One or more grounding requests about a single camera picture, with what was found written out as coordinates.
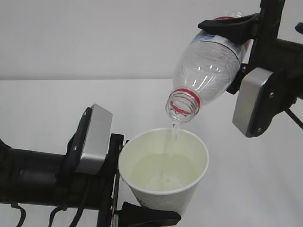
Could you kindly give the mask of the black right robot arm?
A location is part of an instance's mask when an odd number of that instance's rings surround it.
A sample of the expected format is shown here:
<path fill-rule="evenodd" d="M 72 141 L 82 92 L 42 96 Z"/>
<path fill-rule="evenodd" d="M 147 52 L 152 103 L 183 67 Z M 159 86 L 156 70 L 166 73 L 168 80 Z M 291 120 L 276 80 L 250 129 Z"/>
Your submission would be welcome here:
<path fill-rule="evenodd" d="M 201 30 L 227 38 L 237 45 L 253 41 L 246 70 L 239 70 L 227 88 L 230 94 L 239 91 L 244 77 L 259 67 L 274 73 L 286 73 L 285 85 L 289 89 L 286 96 L 290 100 L 303 97 L 303 46 L 277 37 L 284 4 L 283 0 L 263 0 L 259 13 L 240 18 L 205 20 L 198 24 Z"/>

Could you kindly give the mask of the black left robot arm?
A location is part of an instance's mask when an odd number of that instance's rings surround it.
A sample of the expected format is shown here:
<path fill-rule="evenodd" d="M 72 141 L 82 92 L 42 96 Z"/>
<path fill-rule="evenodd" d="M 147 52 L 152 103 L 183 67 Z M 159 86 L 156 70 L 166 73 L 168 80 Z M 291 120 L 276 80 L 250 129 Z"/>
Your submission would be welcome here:
<path fill-rule="evenodd" d="M 120 227 L 161 227 L 176 225 L 181 216 L 124 202 L 115 210 L 112 192 L 117 161 L 124 137 L 112 134 L 105 164 L 97 175 L 72 173 L 63 179 L 60 168 L 64 155 L 14 149 L 0 145 L 0 201 L 20 209 L 22 203 L 54 206 L 55 211 L 76 208 L 76 219 L 85 209 L 97 210 L 98 227 L 111 226 L 116 216 Z"/>

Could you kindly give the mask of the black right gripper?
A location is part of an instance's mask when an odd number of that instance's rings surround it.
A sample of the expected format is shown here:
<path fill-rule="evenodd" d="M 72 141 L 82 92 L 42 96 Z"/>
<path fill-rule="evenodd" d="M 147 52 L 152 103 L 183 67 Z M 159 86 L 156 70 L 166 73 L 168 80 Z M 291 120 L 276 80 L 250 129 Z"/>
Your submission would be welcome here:
<path fill-rule="evenodd" d="M 262 0 L 260 13 L 238 18 L 205 20 L 197 26 L 237 45 L 254 39 L 249 63 L 241 65 L 226 91 L 235 95 L 243 78 L 255 68 L 271 72 L 284 70 L 286 96 L 280 111 L 288 109 L 298 98 L 298 43 L 277 37 L 284 4 L 284 0 Z"/>

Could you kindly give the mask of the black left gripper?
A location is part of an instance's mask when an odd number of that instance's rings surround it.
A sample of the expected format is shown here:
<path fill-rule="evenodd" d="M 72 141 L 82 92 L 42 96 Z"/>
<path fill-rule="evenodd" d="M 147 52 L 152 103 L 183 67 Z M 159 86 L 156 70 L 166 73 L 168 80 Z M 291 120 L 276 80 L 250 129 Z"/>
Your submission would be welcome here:
<path fill-rule="evenodd" d="M 126 140 L 124 145 L 123 141 L 124 135 L 111 134 L 105 162 L 98 167 L 95 174 L 75 170 L 80 159 L 80 149 L 84 147 L 84 137 L 73 135 L 68 142 L 66 155 L 57 175 L 57 185 L 64 192 L 66 207 L 72 206 L 72 199 L 77 202 L 75 207 L 78 209 L 70 223 L 71 227 L 77 226 L 83 211 L 93 205 L 96 205 L 98 210 L 97 226 L 110 226 L 118 155 L 129 140 Z M 118 217 L 118 227 L 169 227 L 175 226 L 181 220 L 181 216 L 174 211 L 154 210 L 128 202 L 124 202 L 115 214 Z"/>

